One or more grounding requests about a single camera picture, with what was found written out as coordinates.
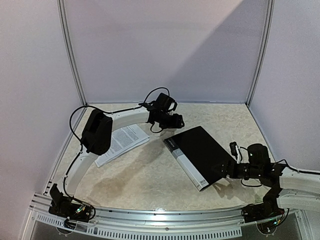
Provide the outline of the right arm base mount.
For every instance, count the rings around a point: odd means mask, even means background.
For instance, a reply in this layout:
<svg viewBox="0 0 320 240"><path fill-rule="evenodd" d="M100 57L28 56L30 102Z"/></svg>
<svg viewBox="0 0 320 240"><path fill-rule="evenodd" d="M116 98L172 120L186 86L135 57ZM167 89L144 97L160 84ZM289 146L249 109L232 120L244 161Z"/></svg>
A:
<svg viewBox="0 0 320 240"><path fill-rule="evenodd" d="M241 216L245 223L265 220L285 214L285 209L280 208L277 199L282 188L271 188L262 198L262 203L251 203L241 209Z"/></svg>

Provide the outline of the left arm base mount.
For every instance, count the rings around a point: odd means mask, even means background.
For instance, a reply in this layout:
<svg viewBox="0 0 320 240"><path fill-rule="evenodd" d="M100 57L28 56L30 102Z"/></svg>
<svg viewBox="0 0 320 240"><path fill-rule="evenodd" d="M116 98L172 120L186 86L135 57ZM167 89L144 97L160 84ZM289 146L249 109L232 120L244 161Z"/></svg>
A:
<svg viewBox="0 0 320 240"><path fill-rule="evenodd" d="M72 221L88 223L96 216L96 208L77 198L65 196L54 183L49 191L51 197L48 213Z"/></svg>

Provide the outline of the black file folder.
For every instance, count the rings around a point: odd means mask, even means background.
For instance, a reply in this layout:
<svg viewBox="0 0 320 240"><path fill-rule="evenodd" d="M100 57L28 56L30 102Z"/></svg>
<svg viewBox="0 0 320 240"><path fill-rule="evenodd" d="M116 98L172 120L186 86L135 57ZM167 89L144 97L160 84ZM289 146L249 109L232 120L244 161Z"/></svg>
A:
<svg viewBox="0 0 320 240"><path fill-rule="evenodd" d="M202 127L163 140L198 191L224 178L223 169L236 160Z"/></svg>

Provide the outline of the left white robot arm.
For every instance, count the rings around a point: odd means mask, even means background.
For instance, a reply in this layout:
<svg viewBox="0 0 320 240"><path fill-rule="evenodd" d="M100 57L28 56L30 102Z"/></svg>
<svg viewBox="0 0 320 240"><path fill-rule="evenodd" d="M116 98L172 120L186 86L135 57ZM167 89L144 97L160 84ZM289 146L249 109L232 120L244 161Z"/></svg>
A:
<svg viewBox="0 0 320 240"><path fill-rule="evenodd" d="M87 170L99 156L111 147L112 133L120 128L158 123L161 130L181 129L183 116L175 113L178 103L169 95L160 93L156 100L138 106L107 112L93 108L79 138L80 149L57 184L68 197L73 197Z"/></svg>

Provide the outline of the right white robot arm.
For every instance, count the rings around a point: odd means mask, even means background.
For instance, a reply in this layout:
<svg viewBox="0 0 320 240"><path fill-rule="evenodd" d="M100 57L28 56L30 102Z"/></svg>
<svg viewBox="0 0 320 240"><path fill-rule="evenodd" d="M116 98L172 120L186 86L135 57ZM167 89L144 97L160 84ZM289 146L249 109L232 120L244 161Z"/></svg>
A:
<svg viewBox="0 0 320 240"><path fill-rule="evenodd" d="M284 209L320 210L320 174L290 167L287 163L271 162L266 146L255 143L247 149L248 162L238 163L225 149L218 145L217 154L221 178L257 179L269 187L262 203L242 208L245 217L257 220L269 218Z"/></svg>

